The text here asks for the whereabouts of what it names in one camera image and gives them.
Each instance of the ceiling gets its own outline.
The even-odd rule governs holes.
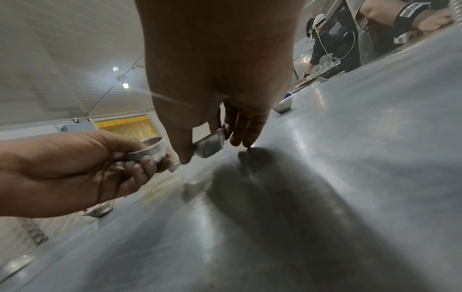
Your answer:
[[[0,125],[153,109],[133,0],[2,0],[0,39]]]

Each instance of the black shirt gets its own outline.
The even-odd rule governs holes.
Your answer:
[[[341,43],[329,35],[329,31],[337,22],[353,32]],[[351,17],[351,12],[349,10],[344,9],[339,11],[331,20],[324,24],[324,26],[321,28],[321,31],[319,32],[319,37],[321,38],[321,41],[316,38],[313,46],[313,54],[311,55],[311,59],[309,61],[311,64],[319,65],[321,57],[326,55],[327,51],[328,53],[334,53],[335,58],[342,58],[340,62],[346,72],[354,70],[360,66],[358,30],[356,29],[356,24],[353,20],[353,17]]]

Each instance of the headset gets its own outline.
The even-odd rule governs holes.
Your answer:
[[[309,38],[309,41],[312,42],[313,41],[313,33],[316,32],[318,34],[318,40],[319,40],[319,43],[321,44],[322,48],[324,49],[324,51],[326,52],[326,54],[329,54],[326,50],[326,48],[324,47],[324,45],[322,44],[321,42],[321,37],[319,36],[319,32],[318,32],[318,28],[316,27],[318,24],[320,24],[321,22],[325,21],[326,20],[326,17],[324,16],[324,14],[318,14],[314,20],[313,20],[313,24],[311,25],[311,27],[307,30],[307,37]],[[356,42],[356,36],[355,34],[353,33],[353,45],[351,45],[351,48],[350,50],[348,51],[348,53],[346,53],[345,56],[343,56],[342,58],[335,58],[335,57],[332,57],[332,59],[334,60],[342,60],[343,58],[345,58],[346,56],[348,56],[348,54],[350,54],[351,50],[353,49],[353,47],[355,46],[355,42]]]

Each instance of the stainless steel table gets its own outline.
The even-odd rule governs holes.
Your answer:
[[[0,290],[462,291],[461,37],[297,93]]]

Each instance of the metal table surface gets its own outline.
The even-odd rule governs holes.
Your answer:
[[[297,93],[0,290],[462,291],[461,37]]]

